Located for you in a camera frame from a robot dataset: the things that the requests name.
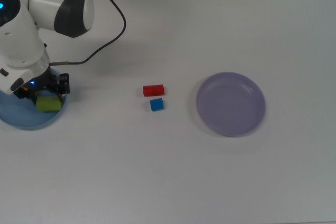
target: table surface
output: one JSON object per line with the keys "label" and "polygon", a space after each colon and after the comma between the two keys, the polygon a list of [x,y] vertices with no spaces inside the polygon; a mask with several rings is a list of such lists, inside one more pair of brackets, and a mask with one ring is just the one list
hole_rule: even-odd
{"label": "table surface", "polygon": [[[41,30],[52,61],[77,61],[122,19],[94,0],[91,31]],[[3,223],[204,224],[336,220],[336,0],[115,0],[128,21],[70,74],[61,117],[39,131],[0,122]],[[254,80],[267,103],[251,135],[208,129],[208,76]],[[164,84],[151,112],[142,86]]]}

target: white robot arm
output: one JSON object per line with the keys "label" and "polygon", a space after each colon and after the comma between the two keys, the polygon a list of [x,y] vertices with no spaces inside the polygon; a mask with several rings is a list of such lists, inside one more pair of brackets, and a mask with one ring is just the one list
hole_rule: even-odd
{"label": "white robot arm", "polygon": [[[37,27],[78,37],[92,23],[93,0],[0,0],[0,90],[16,92],[20,98],[32,98],[33,92],[43,89],[60,97],[68,93],[68,75],[61,77],[67,87],[59,85],[59,78],[51,80],[49,57]],[[23,85],[29,93],[19,92]]]}

